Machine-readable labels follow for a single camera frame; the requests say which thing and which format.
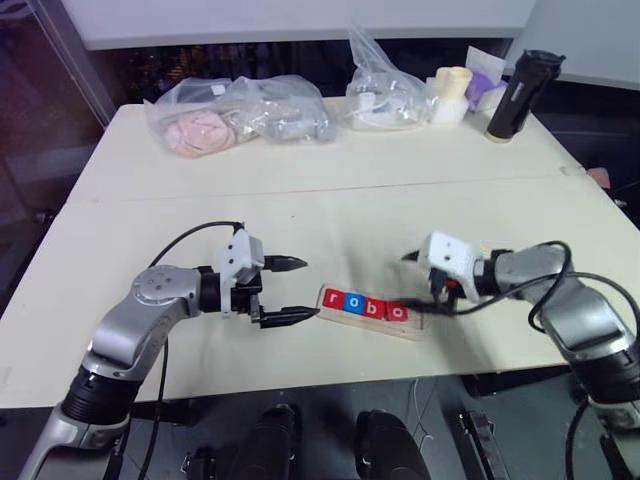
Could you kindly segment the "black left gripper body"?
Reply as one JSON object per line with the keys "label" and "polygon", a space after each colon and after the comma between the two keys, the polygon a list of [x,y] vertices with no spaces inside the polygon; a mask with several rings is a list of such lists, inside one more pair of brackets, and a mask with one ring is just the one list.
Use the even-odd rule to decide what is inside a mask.
{"label": "black left gripper body", "polygon": [[264,318],[264,308],[259,299],[262,289],[263,283],[260,273],[256,273],[247,282],[237,281],[236,285],[231,288],[231,311],[248,315],[252,323],[260,324]]}

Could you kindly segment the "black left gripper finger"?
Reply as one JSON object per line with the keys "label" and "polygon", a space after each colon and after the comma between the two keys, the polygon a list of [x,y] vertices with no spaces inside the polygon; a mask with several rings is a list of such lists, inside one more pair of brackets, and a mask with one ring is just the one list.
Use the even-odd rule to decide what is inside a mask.
{"label": "black left gripper finger", "polygon": [[263,269],[271,272],[288,272],[308,266],[308,263],[298,257],[288,255],[266,255]]}
{"label": "black left gripper finger", "polygon": [[261,310],[258,323],[261,329],[287,327],[312,318],[318,313],[317,308],[306,306],[283,307],[274,312]]}

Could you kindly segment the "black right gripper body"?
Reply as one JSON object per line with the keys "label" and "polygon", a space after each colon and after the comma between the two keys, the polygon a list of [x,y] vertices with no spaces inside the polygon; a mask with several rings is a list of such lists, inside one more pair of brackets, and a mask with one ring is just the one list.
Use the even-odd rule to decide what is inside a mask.
{"label": "black right gripper body", "polygon": [[445,271],[433,268],[429,273],[430,294],[434,302],[442,302],[448,299],[448,275]]}

